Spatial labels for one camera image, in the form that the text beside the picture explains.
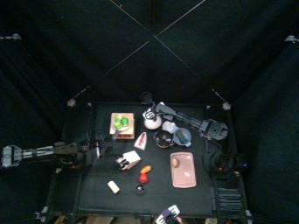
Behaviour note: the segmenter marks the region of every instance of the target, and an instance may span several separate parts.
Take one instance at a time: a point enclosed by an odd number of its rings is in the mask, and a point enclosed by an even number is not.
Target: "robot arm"
[[[202,137],[215,139],[218,141],[227,137],[228,126],[224,123],[216,122],[211,119],[199,121],[195,118],[188,117],[184,113],[176,112],[172,108],[165,106],[163,102],[155,104],[149,93],[141,94],[141,100],[144,104],[152,103],[152,107],[144,112],[144,118],[149,117],[151,119],[155,119],[157,115],[161,115],[168,121],[172,121],[175,118],[197,130]]]

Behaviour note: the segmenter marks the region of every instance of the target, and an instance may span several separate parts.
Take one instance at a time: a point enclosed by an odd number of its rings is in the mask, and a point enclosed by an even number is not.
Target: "toy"
[[[143,134],[139,136],[139,138],[135,141],[135,147],[139,150],[144,150],[145,149],[145,143],[147,143],[147,134],[145,134],[145,132],[143,132]]]

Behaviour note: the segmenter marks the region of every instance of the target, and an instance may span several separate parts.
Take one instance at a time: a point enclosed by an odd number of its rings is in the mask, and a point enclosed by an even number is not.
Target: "pink tray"
[[[172,159],[179,159],[179,166],[172,166]],[[192,154],[189,152],[175,152],[171,154],[172,186],[188,188],[196,186],[195,168]]]

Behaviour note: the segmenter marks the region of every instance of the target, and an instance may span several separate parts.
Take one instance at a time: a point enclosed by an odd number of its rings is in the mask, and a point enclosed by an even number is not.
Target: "black fabric wall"
[[[149,91],[157,101],[222,103],[214,89],[232,103],[238,147],[252,159],[250,209],[296,221],[298,46],[284,39],[298,33],[298,10],[295,0],[1,1],[0,36],[23,40],[0,39],[0,147],[57,141],[68,99],[139,102]],[[27,199],[44,199],[48,184],[12,182],[37,189]],[[43,200],[19,206],[0,214],[36,212]]]

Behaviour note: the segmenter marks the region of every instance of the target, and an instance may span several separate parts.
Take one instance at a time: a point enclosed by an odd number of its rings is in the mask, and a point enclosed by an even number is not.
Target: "white block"
[[[113,180],[108,181],[107,182],[107,185],[108,185],[108,187],[109,187],[109,189],[111,189],[111,191],[113,193],[117,193],[119,192],[120,189],[119,189],[117,184],[115,183]]]

